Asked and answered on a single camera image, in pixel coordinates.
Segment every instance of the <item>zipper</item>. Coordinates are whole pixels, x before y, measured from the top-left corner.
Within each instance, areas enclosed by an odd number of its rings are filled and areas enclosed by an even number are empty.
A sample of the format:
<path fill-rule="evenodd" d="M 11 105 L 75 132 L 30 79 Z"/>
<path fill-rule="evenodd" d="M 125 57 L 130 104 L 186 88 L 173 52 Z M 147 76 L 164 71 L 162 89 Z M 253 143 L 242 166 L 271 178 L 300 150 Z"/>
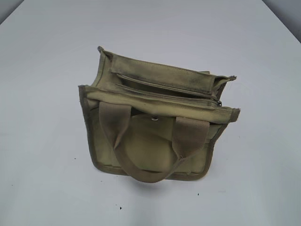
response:
<path fill-rule="evenodd" d="M 121 87 L 123 89 L 126 89 L 130 92 L 135 92 L 135 93 L 142 93 L 142 94 L 146 94 L 146 95 L 151 95 L 151 96 L 155 96 L 155 97 L 166 97 L 169 99 L 182 99 L 182 100 L 186 100 L 186 101 L 195 101 L 195 102 L 211 102 L 213 104 L 216 104 L 218 107 L 222 106 L 222 102 L 221 100 L 212 100 L 212 99 L 206 99 L 206 98 L 189 98 L 189 97 L 178 97 L 178 96 L 171 96 L 171 95 L 167 95 L 167 94 L 156 94 L 156 93 L 152 93 L 152 92 L 148 92 L 148 91 L 143 91 L 143 90 L 137 90 L 134 88 L 130 88 L 128 86 L 124 86 L 121 84 L 115 84 L 118 87 Z"/>

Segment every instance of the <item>canvas bag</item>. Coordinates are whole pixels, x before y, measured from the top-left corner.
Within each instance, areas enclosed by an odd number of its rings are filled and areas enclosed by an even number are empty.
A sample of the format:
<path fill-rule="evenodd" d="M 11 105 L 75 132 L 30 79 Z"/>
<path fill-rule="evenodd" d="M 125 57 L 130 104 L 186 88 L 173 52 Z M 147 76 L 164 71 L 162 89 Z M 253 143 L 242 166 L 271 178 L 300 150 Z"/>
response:
<path fill-rule="evenodd" d="M 216 76 L 105 51 L 91 86 L 79 86 L 92 162 L 148 183 L 195 180 L 240 109 L 220 97 L 235 76 Z"/>

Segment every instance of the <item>white surface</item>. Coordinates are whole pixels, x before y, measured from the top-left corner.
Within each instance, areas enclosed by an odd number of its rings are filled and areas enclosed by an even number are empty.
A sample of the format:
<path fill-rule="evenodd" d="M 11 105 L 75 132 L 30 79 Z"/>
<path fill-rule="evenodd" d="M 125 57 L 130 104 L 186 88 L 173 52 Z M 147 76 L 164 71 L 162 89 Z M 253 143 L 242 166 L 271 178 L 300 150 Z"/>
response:
<path fill-rule="evenodd" d="M 94 80 L 98 45 L 238 76 L 222 101 L 241 115 L 203 179 L 94 168 L 77 85 Z M 0 225 L 300 225 L 300 62 L 260 0 L 26 0 L 0 26 Z"/>

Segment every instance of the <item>olive green bag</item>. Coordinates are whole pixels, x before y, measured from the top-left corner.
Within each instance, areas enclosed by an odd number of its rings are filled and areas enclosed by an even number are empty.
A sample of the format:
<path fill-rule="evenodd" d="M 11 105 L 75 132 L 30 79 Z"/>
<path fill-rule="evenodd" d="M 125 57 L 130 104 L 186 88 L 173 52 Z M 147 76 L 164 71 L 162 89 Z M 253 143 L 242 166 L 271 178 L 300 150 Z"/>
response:
<path fill-rule="evenodd" d="M 203 177 L 216 140 L 240 112 L 219 100 L 236 77 L 98 50 L 95 81 L 79 86 L 93 164 L 148 183 Z"/>

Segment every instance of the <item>metal snap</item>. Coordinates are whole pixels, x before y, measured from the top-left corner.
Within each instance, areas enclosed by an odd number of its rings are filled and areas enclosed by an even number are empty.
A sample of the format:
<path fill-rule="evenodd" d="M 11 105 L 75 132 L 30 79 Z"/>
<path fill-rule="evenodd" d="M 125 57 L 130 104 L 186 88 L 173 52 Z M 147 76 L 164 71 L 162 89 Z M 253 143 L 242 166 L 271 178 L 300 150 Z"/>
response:
<path fill-rule="evenodd" d="M 151 118 L 151 120 L 153 120 L 153 121 L 158 121 L 158 116 L 153 116 L 152 118 Z"/>

